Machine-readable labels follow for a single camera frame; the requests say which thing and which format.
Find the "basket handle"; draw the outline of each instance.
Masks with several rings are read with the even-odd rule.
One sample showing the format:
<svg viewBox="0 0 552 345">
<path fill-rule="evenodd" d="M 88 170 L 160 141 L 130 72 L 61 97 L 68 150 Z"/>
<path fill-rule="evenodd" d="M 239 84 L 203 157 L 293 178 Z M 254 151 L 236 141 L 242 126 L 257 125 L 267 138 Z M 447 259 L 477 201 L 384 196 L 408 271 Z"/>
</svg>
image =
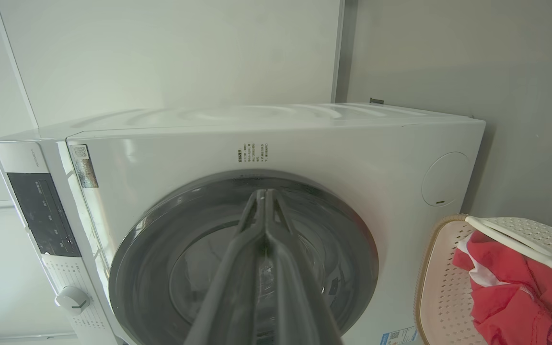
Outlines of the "basket handle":
<svg viewBox="0 0 552 345">
<path fill-rule="evenodd" d="M 532 258 L 537 262 L 540 262 L 541 264 L 544 264 L 552 268 L 552 256 L 540 253 L 539 251 L 535 250 L 532 247 L 529 247 L 528 245 L 522 243 L 521 241 L 515 240 L 514 237 L 520 237 L 520 236 L 518 235 L 510 236 L 512 234 L 510 230 L 508 230 L 507 232 L 505 231 L 506 234 L 508 234 L 507 236 L 506 234 L 503 234 L 497 231 L 496 229 L 492 229 L 488 227 L 482 222 L 482 220 L 473 216 L 466 217 L 466 222 L 472 225 L 478 231 L 482 232 L 483 234 L 486 234 L 493 240 L 496 240 L 497 242 L 500 242 L 501 244 L 506 245 L 506 247 L 509 247 L 510 249 L 513 249 L 514 251 L 517 251 L 528 258 Z"/>
<path fill-rule="evenodd" d="M 512 229 L 509 229 L 509 227 L 504 227 L 500 224 L 493 223 L 492 221 L 490 221 L 488 219 L 484 219 L 484 218 L 476 218 L 476 219 L 478 221 L 480 221 L 482 224 L 487 225 L 488 227 L 490 227 L 492 229 L 495 229 L 495 230 L 499 231 L 500 233 L 503 233 L 506 236 L 510 236 L 510 237 L 514 238 L 515 240 L 527 245 L 531 249 L 534 249 L 534 250 L 536 250 L 540 253 L 543 253 L 545 255 L 548 255 L 548 256 L 552 257 L 552 253 L 550 253 L 548 250 L 543 248 L 541 245 L 535 244 L 534 242 L 530 241 L 528 238 L 521 235 L 519 232 L 513 231 Z"/>
<path fill-rule="evenodd" d="M 506 247 L 552 268 L 552 256 L 540 253 L 539 251 L 524 244 L 523 242 L 515 240 L 514 236 L 509 236 L 510 233 L 508 233 L 507 236 L 506 234 L 503 234 L 495 229 L 488 227 L 482 222 L 482 220 L 473 216 L 467 216 L 466 222 L 476 228 L 476 230 L 482 232 L 483 234 L 486 234 L 490 238 L 493 238 L 493 240 L 500 242 Z"/>
</svg>

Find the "white basket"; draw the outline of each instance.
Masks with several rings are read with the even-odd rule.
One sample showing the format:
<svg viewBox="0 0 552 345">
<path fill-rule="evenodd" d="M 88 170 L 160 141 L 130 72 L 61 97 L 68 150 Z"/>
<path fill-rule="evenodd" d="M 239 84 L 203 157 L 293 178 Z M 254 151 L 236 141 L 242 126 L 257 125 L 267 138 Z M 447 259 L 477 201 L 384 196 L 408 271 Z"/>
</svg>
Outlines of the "white basket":
<svg viewBox="0 0 552 345">
<path fill-rule="evenodd" d="M 466 217 L 458 214 L 438 222 L 421 267 L 414 312 L 419 334 L 427 345 L 486 344 L 470 316 L 470 276 L 453 266 L 457 243 L 475 230 L 465 222 Z M 484 220 L 514 231 L 552 253 L 552 227 L 548 225 L 525 218 Z"/>
</svg>

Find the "warning label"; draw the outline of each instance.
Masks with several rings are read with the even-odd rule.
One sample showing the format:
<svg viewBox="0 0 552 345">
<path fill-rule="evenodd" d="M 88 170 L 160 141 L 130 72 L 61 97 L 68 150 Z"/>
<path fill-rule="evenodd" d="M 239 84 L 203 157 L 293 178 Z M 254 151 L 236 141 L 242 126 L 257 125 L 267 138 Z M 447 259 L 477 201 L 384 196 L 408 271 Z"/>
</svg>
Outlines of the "warning label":
<svg viewBox="0 0 552 345">
<path fill-rule="evenodd" d="M 238 149 L 237 159 L 238 163 L 263 162 L 267 161 L 268 154 L 269 147 L 267 146 L 267 142 L 264 142 L 263 144 L 246 142 L 241 148 Z"/>
</svg>

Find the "front-load washing machine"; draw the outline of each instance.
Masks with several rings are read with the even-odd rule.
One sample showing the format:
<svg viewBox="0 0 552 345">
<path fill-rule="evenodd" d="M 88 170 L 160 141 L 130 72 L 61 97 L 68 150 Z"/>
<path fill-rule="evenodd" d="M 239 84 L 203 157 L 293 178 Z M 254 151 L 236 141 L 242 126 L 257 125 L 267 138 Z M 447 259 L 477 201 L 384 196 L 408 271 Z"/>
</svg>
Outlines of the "front-load washing machine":
<svg viewBox="0 0 552 345">
<path fill-rule="evenodd" d="M 133 110 L 0 138 L 0 170 L 86 345 L 181 344 L 249 196 L 280 191 L 347 345 L 414 341 L 434 221 L 484 122 L 377 104 Z M 274 340 L 258 265 L 257 343 Z"/>
</svg>

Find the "red clothing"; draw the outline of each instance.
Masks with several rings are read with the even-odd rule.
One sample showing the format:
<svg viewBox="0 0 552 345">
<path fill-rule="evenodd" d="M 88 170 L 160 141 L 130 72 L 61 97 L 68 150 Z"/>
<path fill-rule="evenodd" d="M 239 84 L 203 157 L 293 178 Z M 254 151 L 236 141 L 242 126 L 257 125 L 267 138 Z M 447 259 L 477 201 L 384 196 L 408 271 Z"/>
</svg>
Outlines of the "red clothing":
<svg viewBox="0 0 552 345">
<path fill-rule="evenodd" d="M 552 345 L 552 269 L 480 231 L 466 240 L 453 264 L 472 271 L 471 316 L 487 343 Z"/>
</svg>

